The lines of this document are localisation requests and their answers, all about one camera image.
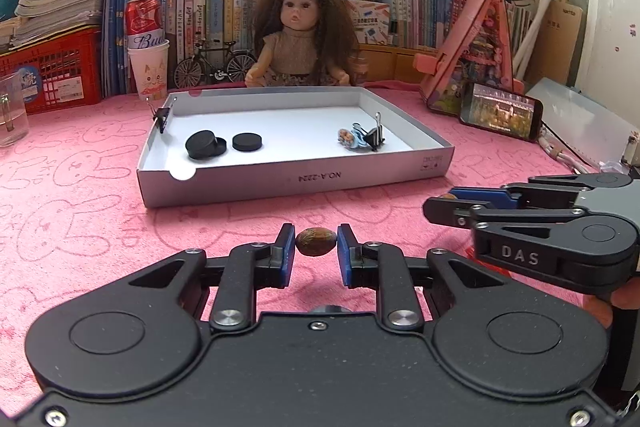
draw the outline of blue round sticker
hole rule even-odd
[[[18,70],[18,77],[22,83],[22,97],[24,103],[35,100],[42,91],[40,71],[33,66],[23,66]]]

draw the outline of phone screen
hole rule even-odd
[[[474,84],[470,98],[466,123],[529,139],[536,100],[481,84]]]

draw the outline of black round cap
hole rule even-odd
[[[216,138],[211,131],[198,131],[187,140],[185,144],[189,158],[193,160],[204,160],[205,158],[213,158],[220,156],[226,151],[226,140]]]
[[[242,152],[257,151],[262,147],[262,136],[252,132],[236,134],[233,141],[234,149]]]

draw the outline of table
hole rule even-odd
[[[406,255],[433,247],[463,253],[468,231],[430,225],[421,211],[427,197],[452,185],[499,186],[567,174],[536,144],[428,112],[417,92],[374,91],[456,146],[446,178],[148,211],[136,179],[152,124],[144,102],[117,96],[30,116],[30,134],[0,149],[0,408],[14,414],[39,393],[22,345],[42,312],[184,248],[226,255],[235,245],[272,241],[284,222],[297,231],[350,223],[360,241],[393,243]],[[571,292],[529,283],[578,303]],[[428,316],[421,294],[420,300]],[[372,291],[342,286],[335,253],[298,254],[288,289],[258,293],[258,311],[300,312],[322,304],[376,307]]]

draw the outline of budweiser can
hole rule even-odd
[[[134,0],[125,9],[127,45],[130,50],[151,48],[164,42],[159,0]]]

